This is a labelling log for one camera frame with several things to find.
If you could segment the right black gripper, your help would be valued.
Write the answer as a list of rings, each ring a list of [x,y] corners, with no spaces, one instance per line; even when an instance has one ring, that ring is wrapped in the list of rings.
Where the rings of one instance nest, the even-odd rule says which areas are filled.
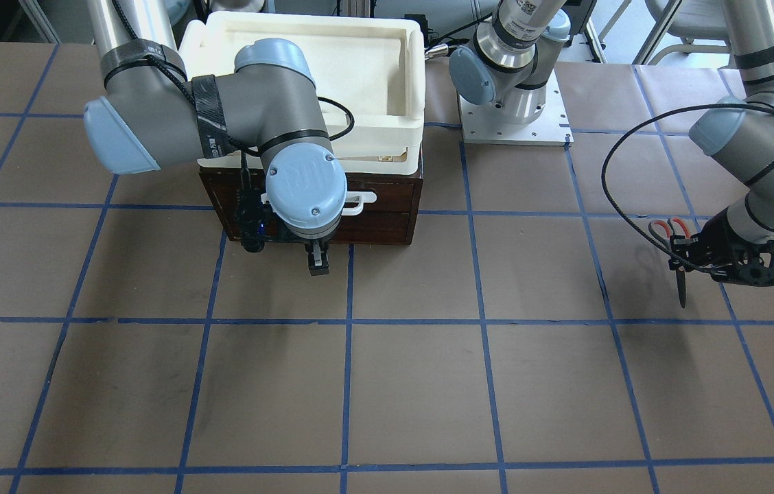
[[[281,243],[297,243],[305,245],[309,251],[309,274],[312,276],[327,275],[329,273],[329,242],[333,234],[318,238],[299,237],[295,233],[284,233],[280,236]]]

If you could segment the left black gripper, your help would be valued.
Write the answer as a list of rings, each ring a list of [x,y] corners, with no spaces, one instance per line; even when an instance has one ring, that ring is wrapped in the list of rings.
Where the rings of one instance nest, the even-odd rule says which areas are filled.
[[[688,240],[679,241],[679,252],[675,255],[685,260],[685,263],[681,263],[686,269],[690,265],[711,269],[718,250],[726,247],[729,241],[741,239],[730,227],[728,211],[725,209],[707,221],[699,233],[691,235]]]

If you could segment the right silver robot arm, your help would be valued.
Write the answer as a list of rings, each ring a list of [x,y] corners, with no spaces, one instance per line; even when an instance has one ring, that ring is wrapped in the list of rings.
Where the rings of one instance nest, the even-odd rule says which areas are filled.
[[[309,272],[328,273],[347,177],[299,46],[262,38],[227,75],[188,76],[161,1],[89,1],[105,95],[86,104],[93,153],[118,175],[239,152],[261,160],[264,184],[242,163],[236,217],[243,247],[300,243]]]

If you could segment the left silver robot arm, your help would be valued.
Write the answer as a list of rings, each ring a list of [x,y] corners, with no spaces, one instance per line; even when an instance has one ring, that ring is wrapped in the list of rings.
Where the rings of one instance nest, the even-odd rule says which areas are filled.
[[[562,1],[500,1],[469,42],[449,56],[456,90],[502,121],[529,122],[534,110],[510,115],[511,100],[540,101],[570,22]],[[730,53],[747,96],[696,109],[689,138],[747,187],[691,237],[646,240],[669,256],[672,271],[708,273],[717,281],[774,284],[774,1],[723,1]]]

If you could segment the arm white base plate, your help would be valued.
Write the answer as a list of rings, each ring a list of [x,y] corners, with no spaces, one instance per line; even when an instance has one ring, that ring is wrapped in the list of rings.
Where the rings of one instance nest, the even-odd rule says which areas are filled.
[[[533,91],[513,89],[500,102],[472,104],[457,97],[463,141],[490,145],[573,144],[571,125],[556,72]]]

